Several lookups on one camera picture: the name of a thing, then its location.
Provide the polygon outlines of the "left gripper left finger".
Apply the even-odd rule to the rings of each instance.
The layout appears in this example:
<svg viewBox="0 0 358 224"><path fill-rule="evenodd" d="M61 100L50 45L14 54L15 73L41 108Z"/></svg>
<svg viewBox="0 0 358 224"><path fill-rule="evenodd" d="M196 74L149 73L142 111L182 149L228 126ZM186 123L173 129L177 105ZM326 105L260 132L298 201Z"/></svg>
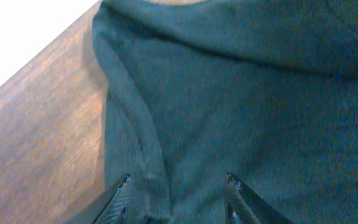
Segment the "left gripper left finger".
<svg viewBox="0 0 358 224"><path fill-rule="evenodd" d="M124 174L67 224L127 223L131 176Z"/></svg>

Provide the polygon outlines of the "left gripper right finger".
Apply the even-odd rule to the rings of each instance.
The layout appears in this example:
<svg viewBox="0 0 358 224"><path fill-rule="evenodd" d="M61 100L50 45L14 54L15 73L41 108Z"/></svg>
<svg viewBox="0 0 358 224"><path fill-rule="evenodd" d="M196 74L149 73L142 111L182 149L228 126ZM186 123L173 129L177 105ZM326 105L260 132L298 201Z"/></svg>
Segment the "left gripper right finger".
<svg viewBox="0 0 358 224"><path fill-rule="evenodd" d="M225 217L227 224L294 224L233 173L226 173Z"/></svg>

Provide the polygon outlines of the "dark green t-shirt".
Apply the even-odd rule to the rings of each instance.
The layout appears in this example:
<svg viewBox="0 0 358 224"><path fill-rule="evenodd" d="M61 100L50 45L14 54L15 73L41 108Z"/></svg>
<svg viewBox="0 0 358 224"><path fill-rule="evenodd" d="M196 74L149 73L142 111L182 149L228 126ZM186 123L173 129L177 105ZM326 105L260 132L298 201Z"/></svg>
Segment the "dark green t-shirt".
<svg viewBox="0 0 358 224"><path fill-rule="evenodd" d="M358 223L358 0L103 1L104 182L222 223L232 172L295 223Z"/></svg>

